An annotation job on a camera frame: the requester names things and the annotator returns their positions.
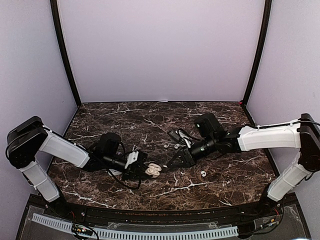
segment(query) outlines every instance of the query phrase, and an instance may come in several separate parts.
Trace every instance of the lavender wall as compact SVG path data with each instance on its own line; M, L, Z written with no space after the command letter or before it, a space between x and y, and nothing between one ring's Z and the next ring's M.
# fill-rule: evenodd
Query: lavender wall
M15 239L32 188L5 157L8 132L38 115L63 133L76 111L59 52L50 1L0 7L0 239ZM50 156L39 160L47 167Z
M240 101L264 0L60 0L83 102Z
M248 110L258 124L272 124L310 113L320 122L320 1L277 0ZM296 154L271 151L282 172ZM295 192L314 239L320 239L320 174Z

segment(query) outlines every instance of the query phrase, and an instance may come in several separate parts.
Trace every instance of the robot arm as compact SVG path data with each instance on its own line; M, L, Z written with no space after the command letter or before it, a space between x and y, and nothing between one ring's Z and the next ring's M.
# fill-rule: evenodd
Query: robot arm
M170 167L191 167L197 160L213 152L241 153L264 148L296 148L300 152L286 170L266 187L258 205L258 212L268 212L286 193L307 176L320 171L320 130L309 114L301 118L266 126L231 128L225 131L212 113L194 121L204 138L190 147L184 147L167 163ZM180 141L179 132L169 132Z
M56 184L39 165L35 155L45 152L68 161L78 168L93 172L101 169L116 170L122 173L122 180L157 177L157 170L146 167L147 154L142 151L131 152L127 159L118 155L121 138L115 133L103 134L92 152L72 143L43 125L34 116L9 132L6 156L10 163L19 169L32 186L51 204L56 212L66 212L66 201Z

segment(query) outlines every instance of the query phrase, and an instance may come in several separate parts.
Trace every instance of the brown marble surface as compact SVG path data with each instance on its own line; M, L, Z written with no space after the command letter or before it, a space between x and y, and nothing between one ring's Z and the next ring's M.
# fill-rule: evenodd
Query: brown marble surface
M214 113L225 129L248 122L241 107L234 102L86 103L74 117L66 138L89 147L102 133L114 132L122 137L127 150L141 149L148 153L148 162L162 166L177 151L167 131L183 128L200 137L193 121L204 113ZM122 187L105 170L85 172L58 158L53 159L48 173L68 202L150 211L250 203L259 200L265 185L275 179L262 150L228 154L213 160L215 156L213 153L191 168L178 168L143 181L139 190Z

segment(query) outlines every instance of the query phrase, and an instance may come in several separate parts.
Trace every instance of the black corner post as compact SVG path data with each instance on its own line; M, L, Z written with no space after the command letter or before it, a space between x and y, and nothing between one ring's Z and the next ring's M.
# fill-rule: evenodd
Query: black corner post
M58 45L60 48L60 54L62 57L64 69L66 76L68 78L71 91L75 100L75 103L77 107L79 108L81 106L81 99L77 90L76 82L74 79L74 76L72 74L68 54L67 54L67 49L65 45L65 40L62 32L62 27L61 27L61 22L60 22L60 17L59 17L59 9L58 9L58 3L57 0L50 0L51 3L51 12L52 12L52 18L53 18L53 23L54 23L54 28L55 28L55 34L56 38L58 40Z
M256 47L256 52L255 52L255 56L254 56L254 60L253 60L253 65L252 65L249 81L246 86L243 100L241 101L244 106L246 106L248 104L250 94L251 94L252 89L255 84L262 52L263 52L264 45L265 45L268 24L269 24L269 18L270 18L270 12L271 12L271 4L272 4L272 0L265 0L259 40L258 40L258 44Z

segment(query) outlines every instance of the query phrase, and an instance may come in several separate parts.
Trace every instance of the white cable carrier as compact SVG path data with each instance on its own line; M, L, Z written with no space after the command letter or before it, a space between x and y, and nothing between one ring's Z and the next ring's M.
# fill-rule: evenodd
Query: white cable carrier
M73 224L70 221L59 220L37 213L33 214L32 221L61 232L72 234L71 229ZM169 233L117 231L99 227L94 227L93 229L101 240L215 240L236 237L239 235L238 227L236 226L204 231ZM93 234L90 238L97 239L95 234Z

